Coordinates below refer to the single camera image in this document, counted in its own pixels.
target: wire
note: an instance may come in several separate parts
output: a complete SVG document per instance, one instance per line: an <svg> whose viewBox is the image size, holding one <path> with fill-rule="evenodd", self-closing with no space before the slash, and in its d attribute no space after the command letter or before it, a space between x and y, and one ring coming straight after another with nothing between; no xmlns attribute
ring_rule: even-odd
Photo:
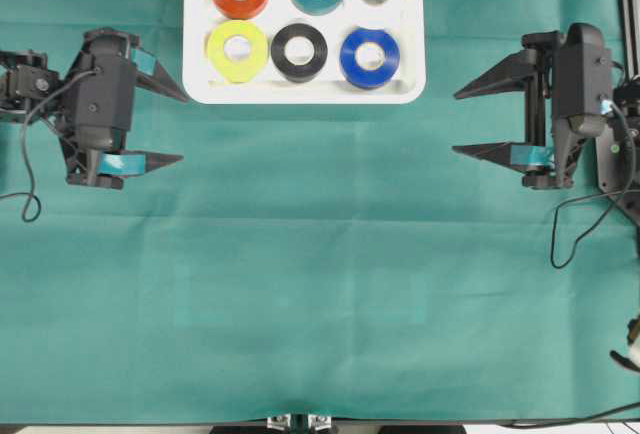
<svg viewBox="0 0 640 434"><path fill-rule="evenodd" d="M620 63L618 61L613 61L612 65L613 65L613 67L618 69L620 71L620 73L621 73L620 80L618 81L618 87L622 87L624 85L624 83L627 82L627 70L624 68L622 63Z"/></svg>
<svg viewBox="0 0 640 434"><path fill-rule="evenodd" d="M595 414L593 416L583 417L579 419L570 419L568 421L547 422L543 424L531 424L531 425L521 425L521 424L514 423L514 424L508 424L502 427L526 431L531 429L548 429L551 427L575 426L576 424L586 424L588 422L595 422L595 421L602 421L604 419L609 419L611 416L622 414L623 412L631 411L633 409L640 409L640 402L634 402L633 404L627 404L626 406L616 407L615 409L601 412L600 414Z"/></svg>
<svg viewBox="0 0 640 434"><path fill-rule="evenodd" d="M25 201L24 207L22 208L22 216L21 217L22 217L22 220L27 224L30 224L30 223L33 223L33 222L37 221L38 218L40 217L40 214L42 214L42 202L40 201L38 196L36 196L36 193L35 193L36 192L36 177L35 177L35 174L33 173L33 167L31 166L31 161L29 159L29 153L27 152L27 130L29 129L29 126L31 125L31 121L33 120L33 118L42 109L44 109L44 107L47 104L49 104L54 99L56 99L57 97L61 96L65 92L67 92L78 81L81 81L85 77L93 76L95 74L97 74L97 72L95 70L92 70L92 71L81 72L80 74L77 74L76 76L74 76L64 86L62 86L60 89L52 92L50 95L45 97L42 101L40 101L36 105L36 107L31 109L31 111L29 111L29 113L25 117L24 122L22 123L22 128L20 129L20 151L22 153L22 160L24 161L24 166L25 166L25 168L27 170L27 174L29 176L30 189L29 189L28 192L16 192L16 193L13 193L13 194L6 194L6 195L3 195L3 196L0 196L0 201L5 201L5 200L8 200L8 199L14 199L14 198L17 198L17 197L26 197L27 200ZM35 214L33 216L29 217L28 213L29 213L29 208L31 207L31 203L32 202L36 203L36 212L35 212Z"/></svg>
<svg viewBox="0 0 640 434"><path fill-rule="evenodd" d="M629 429L631 432L635 432L635 434L640 434L640 432L636 431L633 427L631 427L628 422L623 422L622 425L627 429Z"/></svg>
<svg viewBox="0 0 640 434"><path fill-rule="evenodd" d="M603 195L596 195L596 196L586 196L586 197L580 197L577 199L570 199L568 201L565 201L561 204L559 204L558 206L556 206L556 208L554 209L554 216L553 216L553 229L551 232L551 253L550 253L550 259L551 259L551 265L553 267L555 267L558 270L562 270L564 268L566 268L569 264L571 264L573 262L573 259L576 257L576 253L578 251L578 245L588 236L590 236L591 234L593 234L593 232L598 229L600 227L600 225L604 222L604 220L609 216L609 214L611 214L611 211L613 211L613 209L617 206L620 205L620 203L623 201L624 197L631 191L631 186L633 185L633 180L634 177L636 175L636 165L637 165L637 153L635 150L635 146L634 146L634 141L633 141L633 136L631 134L631 130L629 129L629 124L627 123L627 118L624 115L624 113L620 110L620 108L618 106L616 106L615 104L611 103L611 108L613 109L613 112L615 113L615 115L618 117L618 119L620 120L620 122L622 123L622 127L624 129L625 132L625 137L626 137L626 147L629 149L631 155L630 155L630 162L629 162L629 174L627 175L627 180L625 181L624 184L624 188L619 191L620 195L617 199L612 199L611 200L611 204L609 205L609 207L602 213L602 215L598 218L598 220L596 222L593 223L593 225L587 229L586 231L584 231L582 234L580 234L575 241L573 242L573 247L571 249L571 255L569 256L569 258L562 263L558 263L556 261L556 238L557 238L557 233L558 233L558 219L560 217L560 211L562 211L562 209L564 209L567 206L573 205L573 204L580 204L580 203L584 203L587 201L591 201L594 199L600 199L603 197L608 197L611 196L611 193L608 194L603 194Z"/></svg>

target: table surface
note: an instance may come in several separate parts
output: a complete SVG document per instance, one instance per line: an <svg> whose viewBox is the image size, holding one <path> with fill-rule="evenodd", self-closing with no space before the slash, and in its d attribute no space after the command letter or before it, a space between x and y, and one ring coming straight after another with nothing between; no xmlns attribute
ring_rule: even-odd
<svg viewBox="0 0 640 434"><path fill-rule="evenodd" d="M452 93L522 34L599 26L617 0L425 0L429 86L407 106L183 106L140 91L132 148L186 160L124 192L64 183L43 126L45 203L0 204L0 421L197 423L284 412L490 420L582 416L638 397L608 360L638 308L616 214L564 272L552 206L573 192L457 156L518 140L520 95ZM85 30L139 33L179 77L182 0L3 0L0 47L65 71ZM15 126L0 189L23 189ZM562 220L562 251L602 204Z"/></svg>

